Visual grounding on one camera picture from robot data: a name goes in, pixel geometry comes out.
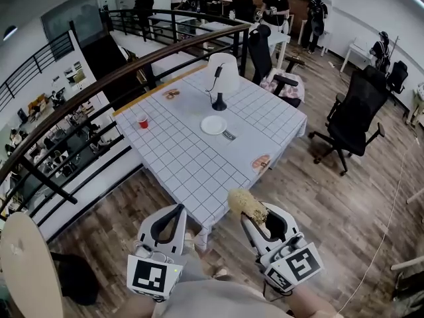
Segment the ceiling light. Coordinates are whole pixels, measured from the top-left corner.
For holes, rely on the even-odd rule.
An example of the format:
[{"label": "ceiling light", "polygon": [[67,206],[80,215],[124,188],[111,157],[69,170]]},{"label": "ceiling light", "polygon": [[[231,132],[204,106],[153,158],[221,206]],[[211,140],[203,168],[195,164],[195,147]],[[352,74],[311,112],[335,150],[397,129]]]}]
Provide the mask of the ceiling light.
[{"label": "ceiling light", "polygon": [[5,35],[3,36],[3,41],[9,39],[13,35],[13,33],[15,33],[17,30],[18,28],[16,26],[7,27]]}]

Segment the plastic cup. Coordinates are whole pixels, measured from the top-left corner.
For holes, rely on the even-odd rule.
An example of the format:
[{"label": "plastic cup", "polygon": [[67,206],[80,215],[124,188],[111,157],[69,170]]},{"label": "plastic cup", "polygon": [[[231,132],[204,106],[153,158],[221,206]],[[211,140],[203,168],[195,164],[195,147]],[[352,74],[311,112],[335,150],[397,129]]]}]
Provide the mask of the plastic cup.
[{"label": "plastic cup", "polygon": [[147,120],[147,114],[146,113],[142,113],[137,117],[137,121],[138,124],[140,125],[140,127],[142,129],[147,129],[148,128],[148,120]]}]

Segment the lamp base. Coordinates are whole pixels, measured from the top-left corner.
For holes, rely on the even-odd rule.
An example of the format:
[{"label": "lamp base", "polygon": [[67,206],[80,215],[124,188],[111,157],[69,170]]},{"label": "lamp base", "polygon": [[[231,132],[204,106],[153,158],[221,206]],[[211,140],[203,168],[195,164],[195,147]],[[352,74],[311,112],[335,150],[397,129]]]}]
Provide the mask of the lamp base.
[{"label": "lamp base", "polygon": [[216,102],[212,104],[212,108],[216,111],[224,111],[227,109],[227,104],[223,101],[223,94],[218,93],[218,98]]}]

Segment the round wooden table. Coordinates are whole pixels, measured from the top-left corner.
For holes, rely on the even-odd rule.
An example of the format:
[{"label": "round wooden table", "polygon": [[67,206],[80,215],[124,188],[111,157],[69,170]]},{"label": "round wooden table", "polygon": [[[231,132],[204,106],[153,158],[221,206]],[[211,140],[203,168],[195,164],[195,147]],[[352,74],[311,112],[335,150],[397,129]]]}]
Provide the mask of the round wooden table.
[{"label": "round wooden table", "polygon": [[0,240],[1,266],[14,302],[25,318],[62,318],[62,292],[44,238],[34,221],[13,213]]}]

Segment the white cable on floor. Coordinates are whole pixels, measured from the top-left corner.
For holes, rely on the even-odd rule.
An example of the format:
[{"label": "white cable on floor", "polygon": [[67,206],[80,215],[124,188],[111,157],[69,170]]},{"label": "white cable on floor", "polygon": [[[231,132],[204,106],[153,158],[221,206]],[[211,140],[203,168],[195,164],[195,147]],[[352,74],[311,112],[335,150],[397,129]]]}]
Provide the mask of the white cable on floor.
[{"label": "white cable on floor", "polygon": [[375,259],[376,259],[376,257],[377,257],[377,254],[379,253],[379,251],[380,251],[380,249],[381,249],[381,247],[382,247],[382,245],[383,245],[383,242],[384,242],[384,239],[386,238],[386,235],[387,235],[387,233],[389,232],[389,226],[390,226],[390,223],[392,222],[392,216],[393,216],[393,212],[394,212],[394,210],[395,210],[395,206],[396,206],[396,198],[398,198],[398,192],[399,192],[399,187],[400,187],[400,182],[402,181],[402,172],[403,172],[403,163],[405,162],[405,157],[406,157],[406,154],[409,152],[409,150],[411,150],[411,148],[413,148],[414,147],[414,145],[415,145],[415,143],[413,143],[406,151],[405,151],[405,154],[403,155],[403,159],[402,159],[402,165],[401,165],[401,168],[400,168],[400,175],[399,175],[399,182],[397,183],[397,189],[396,189],[396,193],[395,193],[395,199],[393,200],[393,207],[392,207],[392,212],[390,213],[390,217],[389,217],[389,222],[388,222],[388,224],[387,224],[387,227],[386,227],[386,231],[384,232],[384,235],[383,235],[383,239],[382,239],[382,241],[381,241],[381,243],[380,243],[380,245],[379,245],[379,247],[377,248],[377,251],[376,251],[376,253],[375,253],[375,255],[374,255],[374,257],[372,258],[372,260],[371,260],[371,264],[369,265],[369,267],[366,269],[366,271],[365,271],[365,274],[364,274],[364,276],[362,277],[362,279],[361,279],[361,281],[360,281],[360,283],[359,283],[359,285],[358,285],[358,287],[356,288],[356,290],[352,293],[352,295],[349,297],[349,299],[347,300],[347,302],[342,306],[342,308],[339,310],[339,312],[337,312],[337,313],[340,313],[345,307],[346,307],[346,305],[351,301],[351,299],[355,296],[355,294],[357,293],[357,291],[359,290],[359,288],[360,288],[360,286],[362,285],[362,283],[364,282],[364,280],[365,280],[365,277],[366,277],[366,275],[367,275],[367,273],[368,273],[368,271],[371,269],[371,266],[373,265],[373,263],[374,263],[374,261],[375,261]]}]

